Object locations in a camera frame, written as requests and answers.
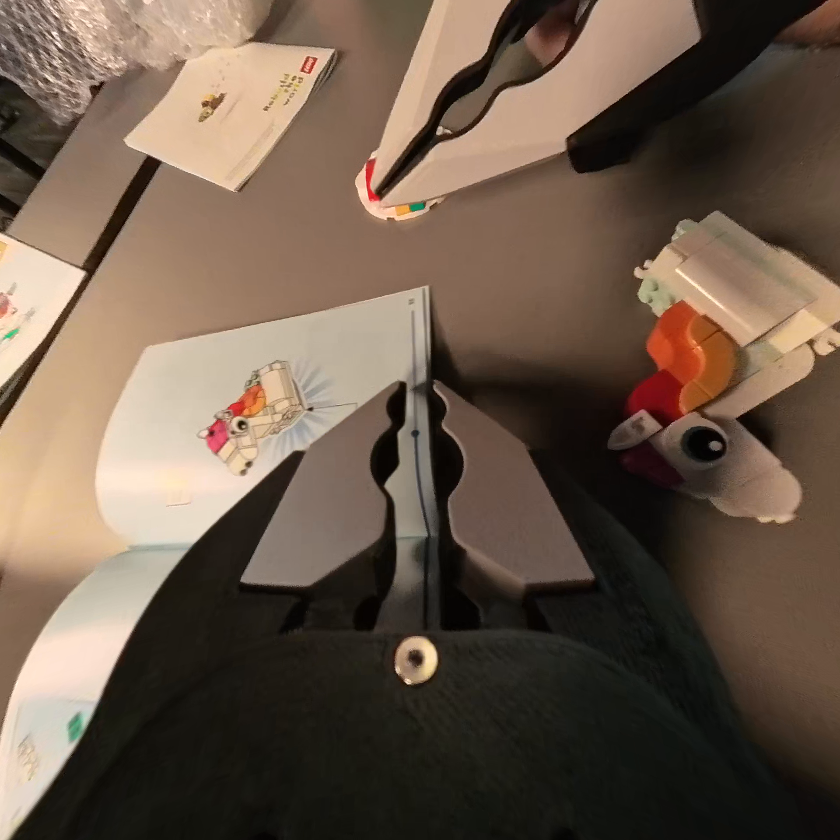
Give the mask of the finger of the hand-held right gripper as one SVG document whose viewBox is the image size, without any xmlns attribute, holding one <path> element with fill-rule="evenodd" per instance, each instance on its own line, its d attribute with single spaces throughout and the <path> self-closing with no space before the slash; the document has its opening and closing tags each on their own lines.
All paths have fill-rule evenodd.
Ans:
<svg viewBox="0 0 840 840">
<path fill-rule="evenodd" d="M 528 28 L 529 15 L 541 15 L 540 4 L 518 3 L 518 27 Z M 512 91 L 516 104 L 504 108 L 501 131 L 494 131 L 492 139 L 502 141 L 505 150 L 518 151 L 516 170 L 562 154 L 572 133 L 699 40 L 693 2 L 593 2 L 552 65 L 499 87 Z M 455 192 L 382 191 L 382 201 L 414 203 Z"/>
<path fill-rule="evenodd" d="M 381 137 L 374 191 L 458 191 L 519 167 L 518 151 L 492 139 L 516 104 L 512 91 L 496 89 L 474 122 L 437 135 L 518 25 L 518 2 L 433 2 Z"/>
</svg>

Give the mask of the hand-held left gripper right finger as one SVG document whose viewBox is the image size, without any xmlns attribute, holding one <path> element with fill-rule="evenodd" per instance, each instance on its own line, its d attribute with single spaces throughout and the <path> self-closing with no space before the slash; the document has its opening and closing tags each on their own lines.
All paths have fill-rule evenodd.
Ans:
<svg viewBox="0 0 840 840">
<path fill-rule="evenodd" d="M 547 627 L 540 606 L 595 573 L 528 447 L 435 381 L 433 478 L 445 627 Z"/>
</svg>

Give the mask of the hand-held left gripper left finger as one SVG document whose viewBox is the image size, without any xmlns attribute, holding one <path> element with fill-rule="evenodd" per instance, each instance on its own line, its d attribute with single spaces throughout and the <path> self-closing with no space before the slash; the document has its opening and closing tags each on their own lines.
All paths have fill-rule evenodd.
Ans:
<svg viewBox="0 0 840 840">
<path fill-rule="evenodd" d="M 394 381 L 313 443 L 240 578 L 297 597 L 301 626 L 374 629 L 396 570 L 395 503 L 406 384 Z"/>
</svg>

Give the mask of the rainbow lego piece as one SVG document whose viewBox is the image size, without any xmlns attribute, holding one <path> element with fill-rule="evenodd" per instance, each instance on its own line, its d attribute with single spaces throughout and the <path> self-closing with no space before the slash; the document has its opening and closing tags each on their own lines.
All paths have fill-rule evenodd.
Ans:
<svg viewBox="0 0 840 840">
<path fill-rule="evenodd" d="M 430 213 L 436 206 L 448 200 L 448 195 L 441 195 L 414 203 L 384 205 L 371 185 L 380 146 L 378 144 L 373 149 L 354 179 L 354 186 L 360 203 L 369 215 L 382 222 L 406 223 Z"/>
</svg>

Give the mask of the light blue instruction booklet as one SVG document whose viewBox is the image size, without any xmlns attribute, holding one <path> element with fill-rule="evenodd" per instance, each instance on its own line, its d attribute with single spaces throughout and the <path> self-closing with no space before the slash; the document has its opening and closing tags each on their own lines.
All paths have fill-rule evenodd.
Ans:
<svg viewBox="0 0 840 840">
<path fill-rule="evenodd" d="M 128 550 L 68 594 L 31 648 L 2 729 L 2 838 L 81 740 L 132 631 L 183 554 L 271 470 L 394 381 L 407 386 L 396 593 L 419 593 L 435 535 L 427 418 L 430 290 L 145 349 L 101 443 L 103 520 Z"/>
</svg>

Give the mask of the white lego unicorn model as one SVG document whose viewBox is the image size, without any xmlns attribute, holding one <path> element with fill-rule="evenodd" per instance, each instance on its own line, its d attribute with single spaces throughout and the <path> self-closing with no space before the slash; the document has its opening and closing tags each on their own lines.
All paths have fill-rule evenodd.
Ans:
<svg viewBox="0 0 840 840">
<path fill-rule="evenodd" d="M 678 223 L 634 276 L 656 318 L 655 372 L 607 447 L 627 472 L 730 517 L 790 522 L 802 486 L 740 418 L 838 349 L 838 285 L 720 212 Z"/>
</svg>

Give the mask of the person's right hand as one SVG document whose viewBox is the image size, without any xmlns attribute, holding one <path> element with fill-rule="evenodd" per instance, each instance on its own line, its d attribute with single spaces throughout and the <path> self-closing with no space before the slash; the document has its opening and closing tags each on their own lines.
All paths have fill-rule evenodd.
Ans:
<svg viewBox="0 0 840 840">
<path fill-rule="evenodd" d="M 541 67 L 550 65 L 563 52 L 574 30 L 579 5 L 579 1 L 552 5 L 525 34 L 525 48 Z"/>
</svg>

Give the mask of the closed white booklet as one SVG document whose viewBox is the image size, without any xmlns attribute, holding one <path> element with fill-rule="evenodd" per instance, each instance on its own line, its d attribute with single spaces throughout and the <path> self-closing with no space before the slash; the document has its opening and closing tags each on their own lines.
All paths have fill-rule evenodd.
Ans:
<svg viewBox="0 0 840 840">
<path fill-rule="evenodd" d="M 157 161 L 238 192 L 329 78 L 336 49 L 249 42 L 188 60 L 125 137 Z"/>
</svg>

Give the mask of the booklet with colourful cover picture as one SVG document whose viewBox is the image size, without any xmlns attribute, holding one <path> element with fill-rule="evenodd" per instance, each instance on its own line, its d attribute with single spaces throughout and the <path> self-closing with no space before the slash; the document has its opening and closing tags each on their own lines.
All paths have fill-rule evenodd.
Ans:
<svg viewBox="0 0 840 840">
<path fill-rule="evenodd" d="M 1 234 L 1 386 L 47 339 L 85 279 L 82 268 Z"/>
</svg>

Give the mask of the clear bubble wrap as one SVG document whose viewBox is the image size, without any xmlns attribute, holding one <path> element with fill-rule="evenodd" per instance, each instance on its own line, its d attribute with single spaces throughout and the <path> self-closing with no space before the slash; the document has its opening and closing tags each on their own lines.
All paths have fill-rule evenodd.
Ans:
<svg viewBox="0 0 840 840">
<path fill-rule="evenodd" d="M 2 1 L 1 71 L 58 125 L 86 111 L 97 86 L 237 47 L 271 1 Z"/>
</svg>

